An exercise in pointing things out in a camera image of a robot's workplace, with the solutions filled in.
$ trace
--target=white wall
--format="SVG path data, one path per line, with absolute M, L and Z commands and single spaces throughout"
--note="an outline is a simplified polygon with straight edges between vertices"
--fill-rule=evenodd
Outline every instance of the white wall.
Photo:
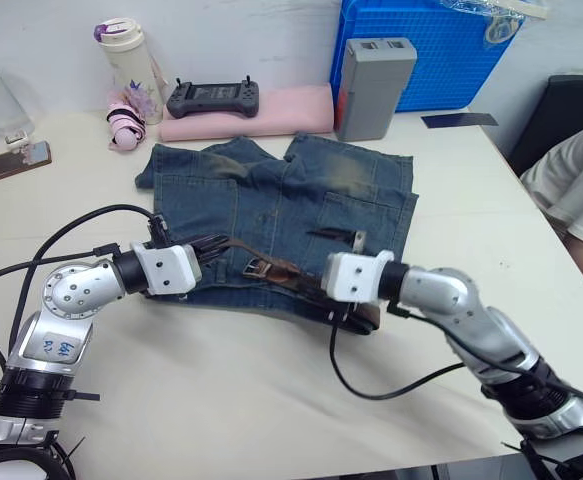
M 528 22 L 473 102 L 500 127 L 507 152 L 546 78 L 583 70 L 583 0 L 547 0 L 546 22 Z M 113 16 L 142 23 L 167 78 L 236 81 L 262 89 L 328 79 L 339 0 L 0 0 L 0 67 L 25 109 L 103 108 L 110 70 L 93 26 Z
M 545 1 L 552 9 L 549 19 L 526 22 L 471 104 L 472 110 L 496 118 L 500 126 L 486 131 L 505 155 L 533 113 L 547 78 L 583 73 L 583 0 Z

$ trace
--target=pink cushion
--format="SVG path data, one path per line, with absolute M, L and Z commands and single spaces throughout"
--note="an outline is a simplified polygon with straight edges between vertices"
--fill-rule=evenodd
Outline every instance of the pink cushion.
M 206 112 L 176 120 L 165 107 L 164 120 L 159 125 L 160 138 L 165 142 L 332 130 L 333 100 L 328 84 L 261 93 L 260 109 L 253 118 L 233 112 Z

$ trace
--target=blue plastic crate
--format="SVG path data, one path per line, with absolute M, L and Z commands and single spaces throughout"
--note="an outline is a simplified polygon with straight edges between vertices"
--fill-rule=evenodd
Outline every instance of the blue plastic crate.
M 406 37 L 418 52 L 396 111 L 467 106 L 511 40 L 485 44 L 487 21 L 443 7 L 436 0 L 344 0 L 331 65 L 334 101 L 347 39 Z

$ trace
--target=denim shorts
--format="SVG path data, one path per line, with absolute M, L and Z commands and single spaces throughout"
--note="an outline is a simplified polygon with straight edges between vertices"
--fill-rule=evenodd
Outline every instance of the denim shorts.
M 321 228 L 364 230 L 365 253 L 400 259 L 417 195 L 411 157 L 386 155 L 298 134 L 279 160 L 238 137 L 202 151 L 156 144 L 138 188 L 154 189 L 154 208 L 173 238 L 236 237 L 320 276 L 340 240 L 308 234 Z M 242 275 L 252 256 L 233 249 L 203 269 L 189 305 L 258 310 L 328 322 L 324 309 L 295 292 Z

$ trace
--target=game controller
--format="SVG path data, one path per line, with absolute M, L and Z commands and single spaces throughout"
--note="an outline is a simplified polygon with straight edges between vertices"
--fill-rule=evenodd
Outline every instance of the game controller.
M 246 117 L 258 113 L 260 93 L 258 84 L 246 80 L 240 83 L 212 83 L 194 85 L 181 83 L 167 101 L 167 110 L 173 118 L 182 118 L 188 113 L 197 112 L 238 112 Z

